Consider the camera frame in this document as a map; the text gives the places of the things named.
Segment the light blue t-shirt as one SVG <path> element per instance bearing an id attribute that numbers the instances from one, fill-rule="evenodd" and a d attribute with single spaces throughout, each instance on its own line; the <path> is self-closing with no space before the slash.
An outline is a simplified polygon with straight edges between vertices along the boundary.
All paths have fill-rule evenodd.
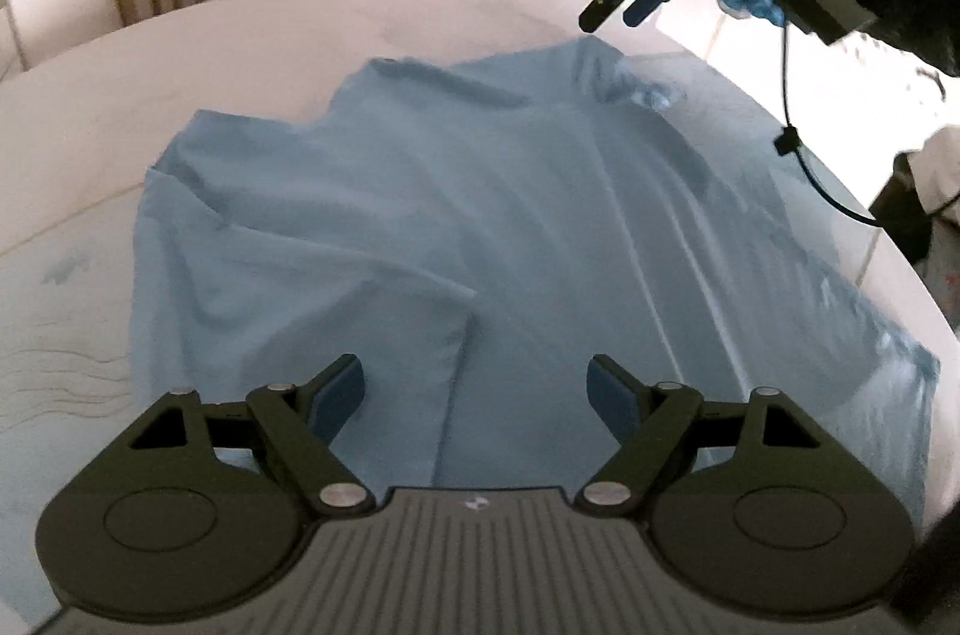
<path id="1" fill-rule="evenodd" d="M 693 96 L 581 39 L 437 67 L 376 59 L 307 124 L 202 110 L 146 172 L 132 392 L 238 399 L 343 354 L 335 453 L 392 486 L 578 489 L 615 443 L 589 360 L 739 401 L 781 388 L 931 523 L 955 470 L 937 359 L 846 275 L 844 224 L 701 146 Z"/>

